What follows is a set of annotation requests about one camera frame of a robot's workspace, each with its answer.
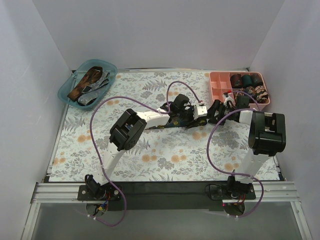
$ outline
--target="flower pattern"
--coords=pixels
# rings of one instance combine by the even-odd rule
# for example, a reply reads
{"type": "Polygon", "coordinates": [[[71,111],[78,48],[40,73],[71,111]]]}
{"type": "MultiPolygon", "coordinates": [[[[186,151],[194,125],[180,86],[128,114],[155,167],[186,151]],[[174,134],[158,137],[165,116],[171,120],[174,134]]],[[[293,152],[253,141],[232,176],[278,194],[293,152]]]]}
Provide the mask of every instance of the flower pattern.
{"type": "MultiPolygon", "coordinates": [[[[122,72],[104,97],[127,96],[153,108],[166,101],[167,88],[173,81],[189,84],[198,97],[209,104],[209,72],[122,72]]],[[[179,93],[196,100],[184,85],[174,84],[169,101],[179,93]]],[[[103,156],[110,137],[110,128],[128,108],[136,112],[148,111],[127,99],[113,99],[104,104],[93,120],[93,137],[103,156]]],[[[86,174],[100,168],[93,146],[89,123],[93,111],[82,111],[69,106],[63,130],[52,163],[50,182],[83,182],[86,174]]],[[[209,181],[226,180],[227,176],[210,165],[206,146],[213,125],[185,128],[145,130],[138,143],[127,151],[114,169],[114,181],[209,181]]],[[[248,151],[249,127],[226,121],[217,128],[211,139],[210,156],[220,169],[237,169],[248,151]]],[[[261,180],[279,180],[275,163],[270,158],[259,170],[261,180]]]]}

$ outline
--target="white wall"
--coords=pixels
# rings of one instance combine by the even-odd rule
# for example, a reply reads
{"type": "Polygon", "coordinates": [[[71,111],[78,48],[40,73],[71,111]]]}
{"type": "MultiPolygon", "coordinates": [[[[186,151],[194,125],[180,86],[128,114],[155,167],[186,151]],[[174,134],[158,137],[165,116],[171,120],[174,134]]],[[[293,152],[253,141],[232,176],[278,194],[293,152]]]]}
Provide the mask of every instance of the white wall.
{"type": "Polygon", "coordinates": [[[284,113],[286,149],[313,239],[320,239],[320,1],[286,0],[250,67],[264,75],[272,112],[284,113]]]}
{"type": "Polygon", "coordinates": [[[284,0],[33,0],[71,69],[250,66],[284,0]]]}
{"type": "Polygon", "coordinates": [[[20,239],[71,72],[31,0],[0,0],[0,239],[20,239]]]}

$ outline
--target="pink plastic container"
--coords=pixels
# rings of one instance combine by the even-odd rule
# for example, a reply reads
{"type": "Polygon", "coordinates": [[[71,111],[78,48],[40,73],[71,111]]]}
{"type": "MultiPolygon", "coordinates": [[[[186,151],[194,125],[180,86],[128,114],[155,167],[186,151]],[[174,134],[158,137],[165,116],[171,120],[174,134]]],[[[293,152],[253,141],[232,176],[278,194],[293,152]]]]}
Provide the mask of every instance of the pink plastic container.
{"type": "MultiPolygon", "coordinates": [[[[243,89],[233,89],[231,86],[231,82],[230,82],[230,78],[232,75],[234,74],[240,74],[241,77],[243,75],[252,75],[252,74],[259,74],[262,82],[263,82],[263,86],[265,88],[266,91],[267,90],[267,86],[265,83],[265,80],[263,78],[263,76],[261,75],[261,73],[259,72],[255,72],[255,71],[243,71],[243,72],[237,72],[237,71],[213,71],[210,73],[210,78],[209,78],[209,93],[210,93],[210,104],[212,105],[214,103],[214,101],[216,99],[219,99],[221,102],[224,101],[223,98],[223,93],[226,93],[228,91],[241,91],[243,89]]],[[[266,103],[260,103],[259,107],[260,109],[264,109],[268,104],[270,104],[270,96],[267,100],[266,103]]],[[[250,103],[250,108],[257,108],[256,104],[254,103],[250,103]]]]}

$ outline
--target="brown cloth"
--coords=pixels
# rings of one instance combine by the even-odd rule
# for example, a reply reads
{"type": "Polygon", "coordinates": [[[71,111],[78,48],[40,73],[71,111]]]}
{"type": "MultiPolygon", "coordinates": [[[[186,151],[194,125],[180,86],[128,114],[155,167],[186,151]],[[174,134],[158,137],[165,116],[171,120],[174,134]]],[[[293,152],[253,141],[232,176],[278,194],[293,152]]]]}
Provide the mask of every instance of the brown cloth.
{"type": "Polygon", "coordinates": [[[86,74],[83,76],[81,81],[75,86],[75,88],[68,94],[68,98],[72,101],[77,101],[77,99],[83,94],[82,90],[90,85],[94,84],[98,81],[103,73],[103,69],[101,66],[93,66],[90,68],[86,74]]]}

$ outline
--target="teal basket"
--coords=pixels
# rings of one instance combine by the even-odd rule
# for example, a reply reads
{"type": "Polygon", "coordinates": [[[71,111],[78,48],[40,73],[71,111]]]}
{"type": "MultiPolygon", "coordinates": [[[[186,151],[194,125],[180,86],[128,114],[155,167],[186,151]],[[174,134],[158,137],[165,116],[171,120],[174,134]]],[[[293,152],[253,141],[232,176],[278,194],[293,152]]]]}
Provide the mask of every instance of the teal basket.
{"type": "Polygon", "coordinates": [[[115,82],[116,75],[118,73],[118,69],[115,65],[102,61],[99,59],[91,59],[84,62],[69,78],[68,80],[60,87],[58,91],[58,98],[70,106],[73,106],[82,110],[92,110],[106,95],[107,91],[110,89],[111,85],[115,82]],[[76,101],[72,101],[68,98],[68,94],[75,88],[75,86],[80,82],[83,76],[87,73],[87,71],[94,67],[102,67],[103,71],[110,72],[109,76],[109,84],[105,87],[104,91],[94,100],[93,103],[87,106],[81,106],[76,101]]]}

